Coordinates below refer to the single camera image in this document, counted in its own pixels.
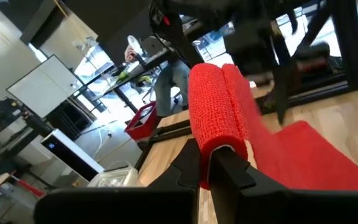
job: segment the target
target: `metal rod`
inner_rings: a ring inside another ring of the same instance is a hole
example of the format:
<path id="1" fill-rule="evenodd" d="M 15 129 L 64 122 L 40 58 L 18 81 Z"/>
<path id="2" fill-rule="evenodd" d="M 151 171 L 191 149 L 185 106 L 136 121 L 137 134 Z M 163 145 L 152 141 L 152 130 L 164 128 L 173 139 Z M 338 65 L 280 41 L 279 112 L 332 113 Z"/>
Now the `metal rod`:
<path id="1" fill-rule="evenodd" d="M 128 99 L 128 97 L 119 89 L 119 87 L 114 89 L 114 92 L 117 96 L 134 112 L 137 113 L 138 109 L 136 106 Z"/>
<path id="2" fill-rule="evenodd" d="M 190 127 L 189 128 L 183 128 L 183 129 L 179 129 L 178 131 L 172 131 L 172 132 L 169 132 L 167 134 L 163 134 L 163 135 L 151 138 L 149 140 L 149 143 L 154 144 L 154 143 L 157 143 L 157 142 L 167 141 L 167 140 L 170 140 L 170 139 L 179 138 L 179 137 L 186 136 L 186 135 L 189 135 L 189 134 L 192 134 L 191 128 Z"/>
<path id="3" fill-rule="evenodd" d="M 164 133 L 168 133 L 171 131 L 176 131 L 181 128 L 189 127 L 189 126 L 190 126 L 190 120 L 186 120 L 186 121 L 182 121 L 182 122 L 179 122 L 176 124 L 171 124 L 166 127 L 162 127 L 162 128 L 160 128 L 160 131 L 157 134 L 164 134 Z"/>
<path id="4" fill-rule="evenodd" d="M 358 13 L 356 1 L 329 0 L 349 86 L 358 89 Z"/>
<path id="5" fill-rule="evenodd" d="M 299 89 L 296 89 L 290 93 L 291 96 L 301 94 L 307 91 L 316 90 L 324 86 L 333 85 L 335 83 L 346 81 L 346 75 L 344 73 L 337 75 L 326 75 L 323 78 L 317 78 L 316 80 L 303 83 Z"/>
<path id="6" fill-rule="evenodd" d="M 149 155 L 152 146 L 153 146 L 152 144 L 149 144 L 147 147 L 144 147 L 142 149 L 143 152 L 134 166 L 134 168 L 137 169 L 137 171 L 140 171 L 140 169 L 142 168 L 143 163 L 146 160 L 147 156 Z"/>
<path id="7" fill-rule="evenodd" d="M 345 93 L 349 93 L 350 91 L 351 91 L 351 89 L 349 88 L 349 86 L 347 84 L 343 84 L 340 86 L 336 86 L 334 88 L 330 88 L 328 90 L 317 91 L 317 92 L 310 93 L 310 94 L 303 95 L 303 96 L 294 96 L 293 98 L 290 98 L 288 100 L 288 108 L 292 108 L 294 106 L 304 105 L 304 104 L 312 103 L 312 102 L 315 102 L 318 100 L 323 100 L 326 98 L 342 95 Z M 261 102 L 263 97 L 255 99 L 256 102 Z M 270 109 L 270 108 L 268 109 L 268 108 L 260 107 L 260 112 L 263 115 L 265 115 L 265 114 L 274 113 L 275 109 Z"/>
<path id="8" fill-rule="evenodd" d="M 291 55 L 288 51 L 287 44 L 283 35 L 277 35 L 272 38 L 274 51 L 277 54 L 278 62 L 280 65 L 287 65 L 290 63 Z"/>
<path id="9" fill-rule="evenodd" d="M 317 37 L 317 35 L 320 33 L 321 29 L 327 22 L 330 15 L 331 13 L 327 6 L 324 6 L 322 9 L 320 9 L 317 14 L 311 18 L 311 21 L 308 25 L 308 31 L 303 37 L 298 47 L 310 46 L 311 43 L 313 43 L 313 41 Z"/>

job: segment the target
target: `red cloth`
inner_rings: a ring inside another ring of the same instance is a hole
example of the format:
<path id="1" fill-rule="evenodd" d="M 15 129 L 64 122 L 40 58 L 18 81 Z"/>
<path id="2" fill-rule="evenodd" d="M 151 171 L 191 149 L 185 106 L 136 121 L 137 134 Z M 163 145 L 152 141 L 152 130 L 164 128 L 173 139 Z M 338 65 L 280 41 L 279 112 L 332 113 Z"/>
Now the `red cloth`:
<path id="1" fill-rule="evenodd" d="M 189 108 L 193 135 L 202 152 L 203 182 L 209 155 L 232 146 L 247 159 L 244 139 L 254 150 L 259 171 L 291 189 L 358 190 L 358 166 L 299 121 L 271 134 L 250 92 L 249 82 L 234 65 L 222 69 L 200 64 L 190 73 Z"/>

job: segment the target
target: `black table leg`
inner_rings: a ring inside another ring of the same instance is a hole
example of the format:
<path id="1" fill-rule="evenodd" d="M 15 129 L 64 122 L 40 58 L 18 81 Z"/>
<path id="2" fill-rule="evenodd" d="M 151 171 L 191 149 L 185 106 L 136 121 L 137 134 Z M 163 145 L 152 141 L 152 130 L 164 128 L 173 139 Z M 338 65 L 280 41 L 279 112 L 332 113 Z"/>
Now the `black table leg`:
<path id="1" fill-rule="evenodd" d="M 114 92 L 134 113 L 137 113 L 138 109 L 136 108 L 136 106 L 128 99 L 128 97 L 119 88 L 115 88 Z"/>

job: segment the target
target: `person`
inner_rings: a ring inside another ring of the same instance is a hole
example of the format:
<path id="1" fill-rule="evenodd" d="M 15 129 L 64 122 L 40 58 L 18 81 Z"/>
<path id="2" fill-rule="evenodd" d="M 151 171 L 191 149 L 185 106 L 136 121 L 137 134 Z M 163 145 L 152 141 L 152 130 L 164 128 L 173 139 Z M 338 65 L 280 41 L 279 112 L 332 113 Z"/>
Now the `person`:
<path id="1" fill-rule="evenodd" d="M 125 50 L 126 62 L 135 61 L 135 50 L 128 45 Z M 182 97 L 182 109 L 188 109 L 188 76 L 190 69 L 181 60 L 168 62 L 158 75 L 154 84 L 155 102 L 157 107 L 157 116 L 166 117 L 172 114 L 171 109 L 171 88 L 176 85 L 180 89 Z"/>

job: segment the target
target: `red crate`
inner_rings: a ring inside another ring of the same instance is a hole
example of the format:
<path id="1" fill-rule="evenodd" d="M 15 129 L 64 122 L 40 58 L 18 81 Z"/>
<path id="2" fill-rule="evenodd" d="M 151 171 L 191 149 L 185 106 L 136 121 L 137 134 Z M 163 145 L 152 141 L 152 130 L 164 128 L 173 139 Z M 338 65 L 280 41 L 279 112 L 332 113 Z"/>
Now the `red crate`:
<path id="1" fill-rule="evenodd" d="M 147 115 L 149 117 L 144 122 L 144 124 L 136 126 L 136 124 L 140 122 L 143 111 L 149 109 L 150 112 Z M 157 109 L 155 107 L 155 101 L 154 101 L 141 107 L 141 109 L 135 114 L 134 118 L 132 118 L 132 120 L 129 122 L 127 128 L 124 131 L 128 133 L 133 140 L 138 141 L 140 139 L 149 137 L 153 133 L 157 125 L 156 122 L 157 122 Z"/>

